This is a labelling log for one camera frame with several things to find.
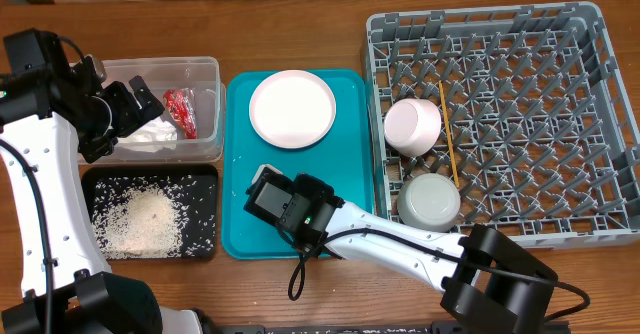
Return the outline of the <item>white napkin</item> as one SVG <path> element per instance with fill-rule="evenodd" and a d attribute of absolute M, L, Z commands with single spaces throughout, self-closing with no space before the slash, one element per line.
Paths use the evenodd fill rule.
<path fill-rule="evenodd" d="M 176 148 L 177 130 L 170 121 L 156 118 L 125 138 L 118 139 L 118 148 L 154 153 Z"/>

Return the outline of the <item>red snack wrapper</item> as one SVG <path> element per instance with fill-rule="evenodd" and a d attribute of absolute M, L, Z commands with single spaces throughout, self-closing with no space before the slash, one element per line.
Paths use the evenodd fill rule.
<path fill-rule="evenodd" d="M 190 88 L 170 89 L 164 95 L 164 105 L 187 139 L 197 138 L 195 96 Z"/>

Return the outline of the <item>pink round plate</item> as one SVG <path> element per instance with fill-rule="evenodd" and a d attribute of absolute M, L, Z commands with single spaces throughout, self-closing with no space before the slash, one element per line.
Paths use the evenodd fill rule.
<path fill-rule="evenodd" d="M 332 128 L 337 102 L 329 85 L 304 70 L 271 74 L 253 91 L 249 119 L 267 143 L 282 149 L 315 145 Z"/>

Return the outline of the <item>grey bowl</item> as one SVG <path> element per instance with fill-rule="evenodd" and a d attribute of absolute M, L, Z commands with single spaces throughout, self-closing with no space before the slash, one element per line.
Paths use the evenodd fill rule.
<path fill-rule="evenodd" d="M 461 196 L 455 184 L 436 173 L 421 174 L 406 182 L 397 197 L 398 215 L 408 226 L 446 232 L 456 223 Z"/>

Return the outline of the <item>small pink saucer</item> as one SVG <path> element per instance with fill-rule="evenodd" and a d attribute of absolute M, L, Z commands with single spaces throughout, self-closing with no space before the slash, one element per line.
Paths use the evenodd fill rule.
<path fill-rule="evenodd" d="M 426 99 L 402 99 L 385 115 L 386 142 L 407 157 L 422 156 L 437 142 L 442 119 L 438 107 Z"/>

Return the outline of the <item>wooden chopstick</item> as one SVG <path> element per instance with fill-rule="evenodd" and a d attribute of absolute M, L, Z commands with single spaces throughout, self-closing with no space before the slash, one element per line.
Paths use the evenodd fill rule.
<path fill-rule="evenodd" d="M 456 188 L 459 189 L 460 188 L 460 183 L 459 183 L 459 177 L 458 177 L 458 172 L 457 172 L 455 150 L 454 150 L 454 147 L 453 147 L 453 140 L 452 140 L 450 123 L 449 123 L 448 109 L 447 109 L 447 103 L 446 103 L 446 98 L 445 98 L 445 94 L 444 94 L 444 88 L 443 88 L 442 81 L 438 82 L 438 89 L 439 89 L 439 95 L 440 95 L 440 100 L 441 100 L 441 108 L 442 108 L 441 110 L 442 110 L 443 125 L 444 125 L 445 133 L 446 133 L 447 147 L 448 147 L 449 158 L 450 158 L 450 162 L 451 162 L 451 170 L 452 170 L 452 175 L 453 175 L 453 181 L 454 181 L 454 184 L 455 184 Z"/>

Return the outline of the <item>pale green cup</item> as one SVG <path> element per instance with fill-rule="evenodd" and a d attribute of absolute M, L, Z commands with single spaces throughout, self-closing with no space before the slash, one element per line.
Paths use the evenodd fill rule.
<path fill-rule="evenodd" d="M 251 184 L 276 182 L 284 177 L 283 173 L 270 164 L 261 164 L 252 178 Z"/>

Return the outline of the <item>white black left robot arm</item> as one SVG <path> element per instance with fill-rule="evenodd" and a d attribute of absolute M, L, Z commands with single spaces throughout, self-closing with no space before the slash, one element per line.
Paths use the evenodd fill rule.
<path fill-rule="evenodd" d="M 112 272 L 89 221 L 78 164 L 163 113 L 135 77 L 108 82 L 89 55 L 70 63 L 71 41 L 28 29 L 4 40 L 1 157 L 23 252 L 20 304 L 1 314 L 8 333 L 213 333 L 198 309 L 159 305 L 150 287 Z"/>

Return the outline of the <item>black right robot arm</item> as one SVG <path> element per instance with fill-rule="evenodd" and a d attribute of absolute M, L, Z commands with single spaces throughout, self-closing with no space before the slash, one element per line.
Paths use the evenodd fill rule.
<path fill-rule="evenodd" d="M 370 262 L 441 293 L 441 306 L 472 333 L 538 333 L 557 274 L 503 233 L 413 228 L 370 214 L 308 174 L 289 179 L 262 165 L 245 210 L 273 226 L 302 261 L 322 253 Z"/>

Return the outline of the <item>clear plastic waste bin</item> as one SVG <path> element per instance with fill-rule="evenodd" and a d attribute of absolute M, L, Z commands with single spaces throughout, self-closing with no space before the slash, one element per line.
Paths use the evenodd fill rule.
<path fill-rule="evenodd" d="M 208 162 L 222 156 L 226 88 L 222 84 L 219 65 L 212 57 L 164 57 L 106 60 L 106 84 L 127 83 L 139 75 L 158 99 L 170 89 L 190 88 L 195 96 L 197 138 L 187 139 L 169 112 L 160 117 L 170 121 L 177 130 L 174 150 L 154 153 L 118 148 L 96 161 L 98 165 L 122 165 L 166 162 Z"/>

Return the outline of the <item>grey plastic dish rack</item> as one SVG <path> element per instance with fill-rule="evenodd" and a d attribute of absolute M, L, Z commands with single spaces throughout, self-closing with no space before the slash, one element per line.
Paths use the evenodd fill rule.
<path fill-rule="evenodd" d="M 445 129 L 419 157 L 384 139 L 402 99 L 441 104 L 462 206 L 526 248 L 586 248 L 639 238 L 639 129 L 600 9 L 590 2 L 372 15 L 365 76 L 377 213 L 397 220 L 402 186 L 453 179 Z"/>

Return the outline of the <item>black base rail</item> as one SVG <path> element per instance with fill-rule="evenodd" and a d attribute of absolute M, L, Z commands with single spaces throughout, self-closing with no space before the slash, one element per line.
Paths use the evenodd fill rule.
<path fill-rule="evenodd" d="M 221 331 L 223 334 L 469 334 L 456 321 L 436 321 L 418 326 L 223 326 Z"/>

